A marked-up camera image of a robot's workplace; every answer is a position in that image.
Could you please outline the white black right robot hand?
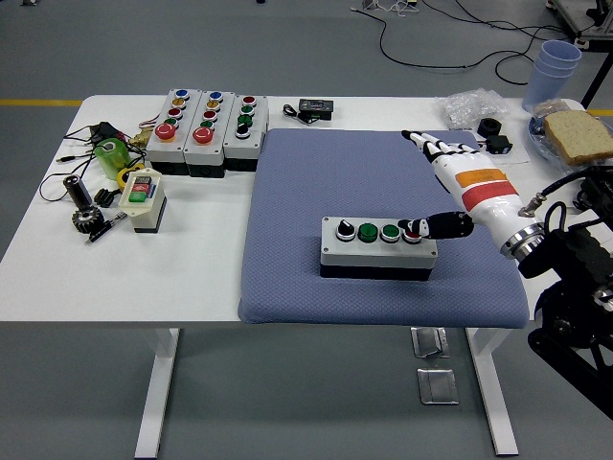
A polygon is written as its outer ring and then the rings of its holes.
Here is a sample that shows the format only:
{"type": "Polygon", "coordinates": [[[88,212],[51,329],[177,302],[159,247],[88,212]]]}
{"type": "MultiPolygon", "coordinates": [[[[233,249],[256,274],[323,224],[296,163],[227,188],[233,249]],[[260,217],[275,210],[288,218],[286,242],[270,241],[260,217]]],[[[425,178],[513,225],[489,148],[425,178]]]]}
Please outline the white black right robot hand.
{"type": "Polygon", "coordinates": [[[422,151],[443,187],[475,223],[486,226],[507,257],[543,240],[542,221],[520,214],[521,197],[486,154],[425,132],[403,130],[401,135],[422,151]]]}

